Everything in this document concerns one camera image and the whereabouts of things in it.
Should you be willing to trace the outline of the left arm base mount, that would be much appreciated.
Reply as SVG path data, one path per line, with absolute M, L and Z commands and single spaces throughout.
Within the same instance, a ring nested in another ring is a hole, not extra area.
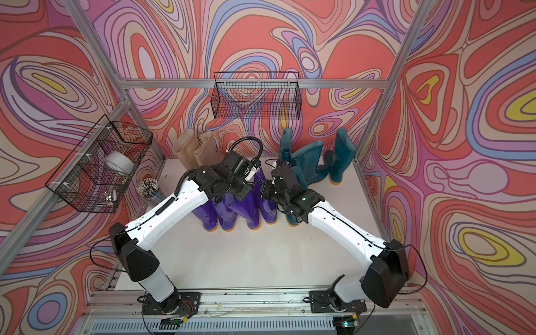
M 200 307 L 200 292 L 177 292 L 163 302 L 157 302 L 149 293 L 138 297 L 144 315 L 192 316 Z

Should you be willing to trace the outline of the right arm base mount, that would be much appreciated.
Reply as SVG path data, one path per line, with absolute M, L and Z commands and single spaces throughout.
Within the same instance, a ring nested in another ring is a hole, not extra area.
M 367 311 L 364 300 L 354 300 L 347 303 L 340 299 L 333 290 L 312 290 L 302 301 L 310 305 L 313 314 L 352 313 L 361 315 Z

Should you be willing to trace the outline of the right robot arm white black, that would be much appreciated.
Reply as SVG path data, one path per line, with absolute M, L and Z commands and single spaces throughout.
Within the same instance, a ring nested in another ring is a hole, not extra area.
M 290 166 L 272 170 L 261 197 L 274 201 L 297 222 L 307 223 L 338 242 L 363 271 L 354 278 L 339 276 L 332 284 L 332 304 L 367 298 L 388 308 L 409 280 L 406 247 L 397 240 L 386 242 L 350 222 L 321 194 L 304 189 Z

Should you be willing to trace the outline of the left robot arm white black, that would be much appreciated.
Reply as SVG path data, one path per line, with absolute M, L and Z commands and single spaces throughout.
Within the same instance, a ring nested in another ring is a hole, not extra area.
M 257 183 L 254 177 L 261 167 L 263 149 L 259 146 L 256 156 L 249 160 L 230 148 L 222 162 L 187 170 L 174 193 L 153 209 L 125 226 L 116 223 L 110 228 L 114 254 L 124 271 L 163 314 L 175 314 L 181 297 L 152 248 L 176 223 L 200 206 L 220 201 L 227 194 L 243 200 Z

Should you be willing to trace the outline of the teal rain boot back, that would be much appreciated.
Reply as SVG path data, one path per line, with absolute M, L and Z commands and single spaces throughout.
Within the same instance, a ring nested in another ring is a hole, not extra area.
M 279 145 L 279 160 L 283 165 L 291 165 L 293 130 L 285 128 Z

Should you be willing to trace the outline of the purple rain boot back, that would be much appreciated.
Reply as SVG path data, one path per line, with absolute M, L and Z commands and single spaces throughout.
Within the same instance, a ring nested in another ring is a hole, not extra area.
M 268 224 L 276 223 L 277 221 L 276 203 L 270 200 L 266 200 L 261 197 L 262 187 L 264 186 L 264 183 L 266 182 L 266 177 L 261 168 L 255 173 L 254 181 L 256 182 L 256 184 L 254 185 L 254 188 L 253 188 L 253 196 L 254 196 L 255 203 L 258 206 L 263 219 Z

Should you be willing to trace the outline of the purple rain boot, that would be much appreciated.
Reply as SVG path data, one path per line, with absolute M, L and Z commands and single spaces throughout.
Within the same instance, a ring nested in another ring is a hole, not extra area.
M 226 204 L 226 198 L 214 204 L 214 208 L 219 218 L 221 228 L 226 231 L 232 231 L 235 227 L 238 214 Z
M 277 221 L 276 203 L 270 200 L 266 200 L 261 197 L 262 187 L 264 186 L 264 183 L 266 182 L 266 177 L 261 168 L 255 173 L 254 181 L 256 182 L 256 184 L 254 185 L 254 188 L 253 188 L 253 196 L 254 196 L 255 203 L 258 206 L 263 219 L 268 224 L 276 223 Z
M 201 221 L 202 227 L 206 231 L 212 232 L 217 228 L 218 216 L 211 201 L 197 207 L 192 213 Z
M 260 227 L 260 214 L 253 190 L 249 191 L 242 200 L 234 197 L 233 206 L 238 215 L 246 220 L 250 230 L 257 230 Z

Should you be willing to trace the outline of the purple rain boot front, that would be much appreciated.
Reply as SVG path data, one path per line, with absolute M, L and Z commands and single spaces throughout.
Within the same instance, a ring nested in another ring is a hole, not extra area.
M 249 191 L 242 200 L 234 197 L 233 206 L 238 215 L 246 220 L 250 230 L 257 230 L 260 227 L 260 214 L 253 190 Z

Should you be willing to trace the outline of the beige rain boot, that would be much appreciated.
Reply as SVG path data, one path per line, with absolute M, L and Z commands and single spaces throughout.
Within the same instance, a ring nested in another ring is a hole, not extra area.
M 200 145 L 193 152 L 193 156 L 199 167 L 221 163 L 225 157 L 222 152 L 217 150 L 212 132 L 206 132 L 200 136 Z
M 199 144 L 194 130 L 187 129 L 174 142 L 173 152 L 185 169 L 197 169 L 199 165 L 195 159 L 194 152 L 198 148 Z

